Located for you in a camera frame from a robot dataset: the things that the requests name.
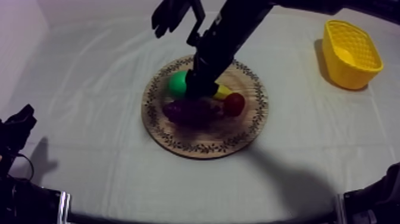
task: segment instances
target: wrinkled cloth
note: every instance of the wrinkled cloth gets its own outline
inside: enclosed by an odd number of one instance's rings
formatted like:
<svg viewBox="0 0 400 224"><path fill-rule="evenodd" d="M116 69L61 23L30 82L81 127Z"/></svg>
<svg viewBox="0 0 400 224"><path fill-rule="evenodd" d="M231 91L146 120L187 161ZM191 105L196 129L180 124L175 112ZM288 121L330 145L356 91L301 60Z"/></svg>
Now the wrinkled cloth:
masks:
<svg viewBox="0 0 400 224"><path fill-rule="evenodd" d="M150 16L53 28L24 69L5 119L25 104L37 125L21 151L33 182L72 194L72 211L173 223L268 222L330 208L400 159L400 27L345 11L385 64L362 91L325 80L320 39L331 18L272 11L236 54L269 97L267 123L246 150L195 161L162 149L140 117L144 87L194 54L194 16L154 37ZM215 13L207 13L209 27ZM18 159L14 173L29 167Z"/></svg>

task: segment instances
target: wooden plate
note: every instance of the wooden plate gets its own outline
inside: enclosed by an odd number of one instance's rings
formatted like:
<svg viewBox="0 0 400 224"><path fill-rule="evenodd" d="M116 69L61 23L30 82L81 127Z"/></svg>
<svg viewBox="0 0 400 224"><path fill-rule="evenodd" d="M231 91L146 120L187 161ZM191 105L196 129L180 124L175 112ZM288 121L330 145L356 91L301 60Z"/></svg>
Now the wooden plate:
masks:
<svg viewBox="0 0 400 224"><path fill-rule="evenodd" d="M163 148L187 158L219 158L239 151L257 137L267 120L268 96L263 84L247 66L234 60L217 83L245 97L242 114L212 122L202 130L180 127L168 120L162 107L173 101L167 92L171 75L191 69L192 64L193 55L176 59L150 80L143 93L143 124Z"/></svg>

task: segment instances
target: grape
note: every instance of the grape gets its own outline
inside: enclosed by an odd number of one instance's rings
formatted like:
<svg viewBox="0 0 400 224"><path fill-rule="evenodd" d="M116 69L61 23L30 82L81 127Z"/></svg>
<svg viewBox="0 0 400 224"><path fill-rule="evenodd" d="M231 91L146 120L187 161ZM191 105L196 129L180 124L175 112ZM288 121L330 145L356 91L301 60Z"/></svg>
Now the grape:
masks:
<svg viewBox="0 0 400 224"><path fill-rule="evenodd" d="M219 106L212 106L206 100L178 99L162 108L162 112L168 119L182 126L205 127L210 122L220 119Z"/></svg>

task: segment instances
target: green fruit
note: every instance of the green fruit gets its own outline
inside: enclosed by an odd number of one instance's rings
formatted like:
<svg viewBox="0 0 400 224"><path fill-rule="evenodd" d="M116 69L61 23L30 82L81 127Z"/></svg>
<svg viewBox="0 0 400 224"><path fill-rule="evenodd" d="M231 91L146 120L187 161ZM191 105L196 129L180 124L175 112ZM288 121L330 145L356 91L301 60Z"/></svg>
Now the green fruit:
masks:
<svg viewBox="0 0 400 224"><path fill-rule="evenodd" d="M177 71L172 75L168 84L170 93L176 98L185 97L186 93L186 74L188 71Z"/></svg>

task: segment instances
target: yellow basket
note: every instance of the yellow basket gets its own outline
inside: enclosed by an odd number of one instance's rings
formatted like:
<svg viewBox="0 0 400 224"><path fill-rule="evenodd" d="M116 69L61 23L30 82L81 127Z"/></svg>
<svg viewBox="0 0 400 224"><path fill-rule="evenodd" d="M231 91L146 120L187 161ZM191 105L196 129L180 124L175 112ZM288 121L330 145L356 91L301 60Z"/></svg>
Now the yellow basket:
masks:
<svg viewBox="0 0 400 224"><path fill-rule="evenodd" d="M330 78L346 89L361 89L383 68L371 37L345 21L326 22L322 48Z"/></svg>

